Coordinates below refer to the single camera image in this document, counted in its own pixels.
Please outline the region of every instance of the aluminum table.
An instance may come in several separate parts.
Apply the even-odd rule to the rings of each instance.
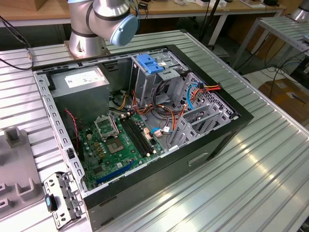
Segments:
[[[254,36],[254,33],[259,27],[264,28],[265,32],[260,38],[260,40],[257,42],[252,53],[256,51],[256,49],[261,45],[261,43],[268,36],[268,34],[272,33],[290,45],[289,49],[287,49],[287,51],[283,55],[283,60],[280,62],[281,64],[283,64],[283,62],[286,60],[287,56],[293,48],[299,50],[300,52],[304,52],[305,55],[309,55],[309,43],[303,39],[304,35],[309,35],[309,22],[297,23],[286,16],[273,18],[258,18],[251,27],[248,35],[246,36],[245,40],[239,48],[234,63],[232,65],[233,68],[235,68],[238,64],[242,53],[245,51],[251,38]]]
[[[220,155],[116,218],[100,231],[292,231],[309,215],[309,133],[188,33],[137,35],[111,53],[177,45],[254,119]],[[32,49],[37,65],[70,60],[62,44]],[[27,66],[25,50],[0,52]],[[0,63],[0,133],[28,132],[41,181],[66,171],[31,71]],[[44,200],[0,220],[4,231],[56,231]],[[85,215],[64,230],[88,232]]]

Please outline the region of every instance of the motherboard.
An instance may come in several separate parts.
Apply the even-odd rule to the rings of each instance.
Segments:
[[[138,114],[117,119],[111,116],[110,121],[96,122],[81,130],[84,150],[82,166],[87,189],[92,190],[163,154],[161,145],[148,132]]]

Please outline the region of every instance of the wooden table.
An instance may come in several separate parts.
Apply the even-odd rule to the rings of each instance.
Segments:
[[[140,9],[140,18],[170,18],[170,17],[189,17],[204,16],[206,7],[201,7],[195,3],[188,3],[185,6],[176,4],[173,0],[167,2],[150,2],[148,13]],[[218,8],[215,15],[220,15],[220,19],[211,37],[211,45],[215,44],[218,35],[226,21],[228,15],[275,13],[280,16],[284,6],[255,9],[246,6],[239,0],[228,3],[226,7]],[[23,9],[1,6],[0,15],[8,20],[13,26],[35,26],[70,23],[69,6],[66,0],[48,0],[37,12]]]

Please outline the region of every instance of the cardboard box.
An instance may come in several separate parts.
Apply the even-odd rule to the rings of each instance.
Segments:
[[[259,87],[267,97],[270,94],[271,84],[272,81],[267,81]],[[271,100],[303,126],[309,123],[309,95],[289,79],[275,81]]]
[[[0,5],[38,11],[47,0],[0,0]]]

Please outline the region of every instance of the blue cable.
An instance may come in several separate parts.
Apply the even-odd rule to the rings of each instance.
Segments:
[[[191,101],[190,101],[190,89],[192,87],[197,87],[197,85],[191,85],[189,88],[188,88],[188,91],[187,91],[187,101],[188,101],[188,105],[189,107],[191,108],[191,110],[193,110],[193,106],[191,104]]]
[[[157,131],[159,129],[160,129],[159,127],[153,128],[150,133],[153,134],[155,131]]]
[[[133,5],[135,6],[135,11],[136,11],[136,13],[137,13],[137,17],[138,17],[138,27],[137,27],[137,30],[139,30],[140,29],[140,11],[139,11],[139,8],[137,7],[137,5],[135,4],[135,2],[134,2],[134,0],[130,0],[132,3],[133,3]]]

